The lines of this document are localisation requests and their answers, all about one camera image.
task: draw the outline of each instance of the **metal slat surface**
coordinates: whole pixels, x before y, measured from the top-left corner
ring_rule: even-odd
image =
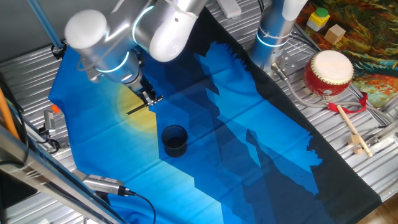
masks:
[[[216,20],[234,37],[245,49],[250,48],[255,38],[260,10],[257,0],[237,0],[242,14],[236,19],[227,19],[216,0],[208,1],[206,5]],[[290,39],[284,52],[285,63],[282,68],[289,76],[297,94],[311,103],[318,103],[322,99],[313,95],[304,87],[302,68],[314,54],[310,47]],[[44,123],[44,110],[50,110],[52,104],[48,95],[60,60],[57,61],[50,48],[47,47],[23,57],[0,64],[17,101],[25,109],[25,117],[37,128]],[[324,138],[337,150],[342,158],[365,180],[383,200],[389,198],[398,189],[398,146],[396,139],[391,136],[383,142],[371,147],[374,156],[368,158],[365,153],[354,155],[352,146],[348,146],[346,139],[351,131],[345,125],[338,113],[328,109],[309,108],[297,103],[286,84],[275,75],[271,77],[292,100],[296,107],[307,117]],[[331,101],[358,101],[358,90],[353,85],[342,94],[330,99]],[[391,106],[390,114],[398,118],[398,109]],[[378,133],[381,124],[374,116],[367,112],[349,114],[353,124],[365,140]],[[63,119],[55,117],[57,133],[53,138],[60,142],[68,142],[68,132]],[[72,152],[69,147],[61,148],[54,154],[68,170],[76,169]],[[6,210],[9,223],[39,223],[45,218],[50,223],[83,223],[83,217],[72,209],[60,204],[49,196],[38,193],[23,202]]]

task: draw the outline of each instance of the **black fabric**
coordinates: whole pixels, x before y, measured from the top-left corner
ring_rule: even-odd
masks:
[[[313,136],[308,148],[315,149],[323,161],[312,167],[319,189],[317,199],[322,201],[329,216],[336,223],[356,223],[381,204],[381,199],[330,146],[306,117],[289,101],[284,92],[267,74],[258,68],[245,50],[231,37],[205,8],[195,24],[186,48],[205,56],[212,42],[228,44],[237,58],[246,65],[256,82],[258,93],[285,113]]]

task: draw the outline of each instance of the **wooden stick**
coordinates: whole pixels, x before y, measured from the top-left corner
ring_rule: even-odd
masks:
[[[347,114],[343,111],[343,109],[341,108],[340,105],[337,105],[337,109],[340,112],[340,115],[343,117],[343,119],[346,121],[348,127],[352,130],[352,132],[356,135],[359,136],[359,140],[360,143],[362,145],[362,148],[365,150],[365,152],[368,154],[369,157],[372,157],[373,154],[371,153],[371,151],[368,148],[368,145],[366,144],[365,141],[363,141],[363,138],[361,137],[361,135],[358,133],[358,131],[355,129],[354,125],[352,124],[352,122],[349,120],[349,118],[347,117]]]

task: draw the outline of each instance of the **toy drum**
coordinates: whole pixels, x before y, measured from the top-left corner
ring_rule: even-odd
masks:
[[[346,56],[334,50],[325,50],[308,61],[303,81],[316,95],[334,96],[349,86],[353,75],[354,67]]]

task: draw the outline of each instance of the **metal bar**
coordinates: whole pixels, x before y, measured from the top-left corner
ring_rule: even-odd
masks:
[[[0,159],[21,161],[25,155],[24,149],[22,142],[0,126]],[[3,165],[0,169],[98,223],[126,223],[43,149],[36,147],[35,152],[30,150],[27,165],[21,169],[13,165]]]
[[[15,109],[15,107],[13,107],[12,105],[9,104],[9,107],[11,109],[11,111],[14,113],[15,117],[18,119],[18,121],[20,122],[21,120],[19,119],[18,116],[18,112]],[[43,142],[45,141],[45,139],[38,134],[38,130],[35,126],[33,126],[25,117],[23,117],[24,122],[25,122],[25,127],[26,127],[26,131],[27,134],[29,135],[29,137],[37,142]],[[51,152],[53,151],[53,147],[49,144],[49,143],[43,143],[42,147],[47,151],[47,152]]]
[[[42,24],[44,30],[51,39],[51,42],[53,43],[55,48],[63,49],[63,44],[61,43],[61,40],[58,38],[58,35],[55,33],[54,29],[52,28],[50,21],[45,16],[37,0],[27,0],[27,2],[29,3],[33,12],[36,14],[37,18],[39,19],[40,23]]]

